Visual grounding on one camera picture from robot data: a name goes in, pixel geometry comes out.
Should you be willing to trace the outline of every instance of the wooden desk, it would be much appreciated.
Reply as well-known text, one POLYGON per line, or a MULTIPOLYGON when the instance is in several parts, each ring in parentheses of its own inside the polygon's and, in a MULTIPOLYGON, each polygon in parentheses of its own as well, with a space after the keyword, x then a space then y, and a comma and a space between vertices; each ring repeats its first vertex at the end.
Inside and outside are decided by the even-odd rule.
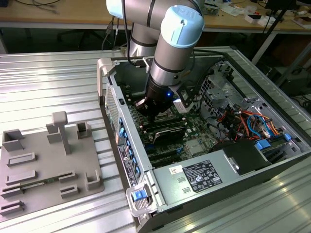
MULTIPOLYGON (((7 8, 0 8, 0 28, 106 29, 111 20, 105 0, 61 0, 54 5, 59 14, 10 0, 7 8)), ((250 0, 240 5, 243 7, 255 5, 262 15, 267 11, 250 0)), ((254 63, 259 60, 278 33, 311 34, 311 30, 296 25, 292 19, 293 17, 285 17, 285 20, 277 25, 254 58, 254 63)), ((219 16, 205 16, 206 32, 261 33, 262 30, 262 26, 248 23, 242 15, 234 17, 220 11, 219 16)))

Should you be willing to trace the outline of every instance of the white label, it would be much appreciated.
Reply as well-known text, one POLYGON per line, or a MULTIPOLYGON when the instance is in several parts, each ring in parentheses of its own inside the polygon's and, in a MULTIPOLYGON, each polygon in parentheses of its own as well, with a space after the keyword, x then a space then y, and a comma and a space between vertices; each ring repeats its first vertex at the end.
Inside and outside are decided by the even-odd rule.
POLYGON ((183 171, 183 166, 181 166, 181 165, 173 166, 173 167, 170 167, 169 170, 170 170, 171 174, 173 175, 173 174, 182 172, 183 171))

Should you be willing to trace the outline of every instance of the warning label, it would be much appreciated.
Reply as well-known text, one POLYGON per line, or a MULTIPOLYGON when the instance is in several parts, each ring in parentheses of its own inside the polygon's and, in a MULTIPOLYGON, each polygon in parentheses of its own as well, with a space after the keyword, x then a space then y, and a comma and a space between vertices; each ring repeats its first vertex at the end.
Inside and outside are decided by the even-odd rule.
POLYGON ((222 183, 210 160, 184 167, 183 171, 196 193, 222 183))

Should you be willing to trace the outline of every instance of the aluminum workbench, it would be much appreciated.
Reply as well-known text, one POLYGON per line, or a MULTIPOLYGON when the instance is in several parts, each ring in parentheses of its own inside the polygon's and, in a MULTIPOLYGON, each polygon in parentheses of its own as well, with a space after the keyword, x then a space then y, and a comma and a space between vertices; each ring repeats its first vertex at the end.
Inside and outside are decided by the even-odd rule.
MULTIPOLYGON (((209 49, 228 52, 311 134, 310 117, 239 51, 229 47, 209 49)), ((67 112, 69 124, 87 120, 105 185, 101 193, 2 222, 1 232, 136 232, 96 92, 97 60, 120 56, 119 52, 110 51, 0 55, 0 132, 14 128, 22 133, 44 131, 45 124, 51 121, 51 113, 57 111, 67 112)), ((251 97, 253 90, 242 83, 239 88, 251 97)), ((311 158, 271 181, 170 223, 157 232, 308 233, 311 232, 310 193, 311 158)))

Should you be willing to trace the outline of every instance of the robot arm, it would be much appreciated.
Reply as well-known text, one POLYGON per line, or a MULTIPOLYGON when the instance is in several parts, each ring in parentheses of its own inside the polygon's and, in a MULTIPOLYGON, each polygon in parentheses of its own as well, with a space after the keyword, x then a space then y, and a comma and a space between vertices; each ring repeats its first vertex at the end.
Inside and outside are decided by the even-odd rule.
MULTIPOLYGON (((121 0, 108 0, 106 3, 110 14, 123 18, 121 0)), ((127 20, 139 25, 137 30, 134 26, 136 44, 154 46, 157 30, 160 30, 154 59, 150 64, 145 98, 136 103, 138 110, 149 116, 150 120, 173 103, 180 112, 186 112, 193 106, 191 99, 180 91, 181 76, 202 34, 204 19, 188 5, 193 7, 187 0, 126 1, 127 20)), ((143 56, 153 55, 152 50, 140 51, 144 51, 143 56)))

